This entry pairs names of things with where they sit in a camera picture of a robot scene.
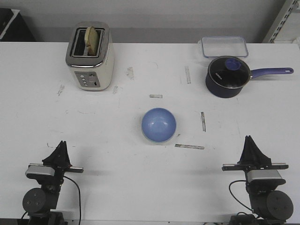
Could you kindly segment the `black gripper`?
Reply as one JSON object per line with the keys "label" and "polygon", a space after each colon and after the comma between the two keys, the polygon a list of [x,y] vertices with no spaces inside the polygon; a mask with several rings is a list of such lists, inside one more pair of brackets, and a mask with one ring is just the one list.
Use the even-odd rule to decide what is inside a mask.
{"label": "black gripper", "polygon": [[245,173],[252,170],[285,170],[288,168],[287,163],[273,163],[261,152],[250,135],[245,137],[240,161],[235,164],[222,165],[222,171],[243,171]]}
{"label": "black gripper", "polygon": [[66,141],[60,141],[50,156],[43,159],[42,162],[44,166],[49,166],[54,169],[53,180],[63,179],[65,172],[83,173],[84,171],[82,167],[74,167],[71,165]]}

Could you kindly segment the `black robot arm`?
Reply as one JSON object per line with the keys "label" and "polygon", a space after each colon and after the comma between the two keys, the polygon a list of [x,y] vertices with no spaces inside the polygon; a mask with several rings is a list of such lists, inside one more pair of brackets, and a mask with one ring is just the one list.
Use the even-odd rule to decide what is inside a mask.
{"label": "black robot arm", "polygon": [[29,179],[36,180],[40,187],[32,188],[23,197],[22,206],[29,216],[29,225],[67,225],[63,213],[55,211],[64,179],[75,184],[79,198],[79,221],[82,219],[81,191],[79,185],[65,176],[66,172],[83,173],[82,167],[74,167],[70,163],[67,143],[60,141],[55,150],[42,164],[30,163],[25,172]]}
{"label": "black robot arm", "polygon": [[272,163],[255,144],[251,136],[245,137],[240,160],[224,164],[223,171],[243,171],[245,188],[249,195],[250,214],[238,212],[231,216],[230,225],[283,225],[293,214],[290,197],[276,188],[286,183],[279,170],[288,168],[286,163]]}

